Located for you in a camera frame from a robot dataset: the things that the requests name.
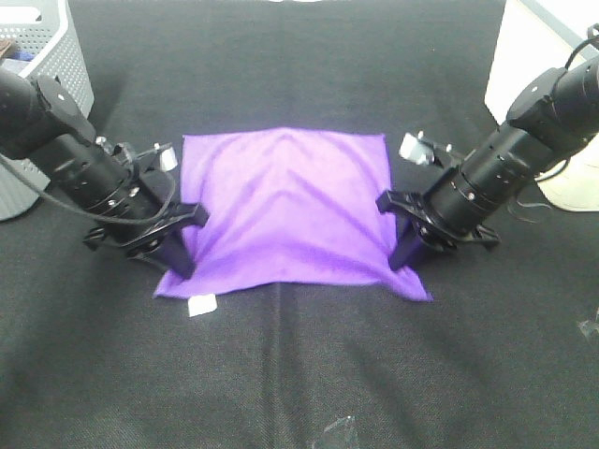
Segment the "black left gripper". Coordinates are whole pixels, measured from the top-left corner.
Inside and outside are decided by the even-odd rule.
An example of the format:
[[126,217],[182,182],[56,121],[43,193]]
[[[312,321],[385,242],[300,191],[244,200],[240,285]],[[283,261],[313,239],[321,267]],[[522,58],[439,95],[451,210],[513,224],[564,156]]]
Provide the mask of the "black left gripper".
[[164,270],[190,279],[195,262],[183,242],[188,225],[205,226],[209,213],[199,204],[178,200],[177,182],[167,172],[152,170],[100,204],[96,227],[83,243],[119,250],[130,259],[157,262]]

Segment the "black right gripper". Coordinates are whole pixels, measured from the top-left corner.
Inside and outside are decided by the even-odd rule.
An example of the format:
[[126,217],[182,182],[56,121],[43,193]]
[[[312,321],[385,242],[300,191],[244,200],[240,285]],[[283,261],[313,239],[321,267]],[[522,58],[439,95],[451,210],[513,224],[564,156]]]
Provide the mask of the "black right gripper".
[[501,242],[493,229],[482,224],[465,232],[454,229],[433,209],[424,194],[386,190],[375,204],[380,213],[394,213],[404,220],[396,247],[388,258],[392,271],[419,264],[423,254],[422,239],[439,246],[440,252],[452,251],[460,244],[480,244],[491,250]]

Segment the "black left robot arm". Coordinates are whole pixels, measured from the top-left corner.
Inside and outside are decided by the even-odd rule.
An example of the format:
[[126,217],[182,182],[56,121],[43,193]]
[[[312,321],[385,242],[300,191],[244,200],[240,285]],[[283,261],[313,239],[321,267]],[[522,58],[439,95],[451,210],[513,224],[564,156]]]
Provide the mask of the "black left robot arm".
[[58,80],[2,69],[1,163],[41,197],[93,220],[83,239],[89,249],[105,246],[184,279],[193,275],[182,231],[204,226],[209,213],[175,200],[171,145],[135,152],[126,142],[112,144]]

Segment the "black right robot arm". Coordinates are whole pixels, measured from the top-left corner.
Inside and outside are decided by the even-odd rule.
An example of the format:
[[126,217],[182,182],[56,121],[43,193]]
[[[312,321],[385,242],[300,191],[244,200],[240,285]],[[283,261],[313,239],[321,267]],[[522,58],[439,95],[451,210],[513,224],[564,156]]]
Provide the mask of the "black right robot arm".
[[598,60],[550,68],[516,98],[505,120],[476,149],[461,156],[422,135],[404,136],[400,155],[442,169],[425,192],[386,190],[380,212],[406,218],[388,259],[392,270],[461,244],[495,247],[485,221],[538,174],[585,149],[598,134]]

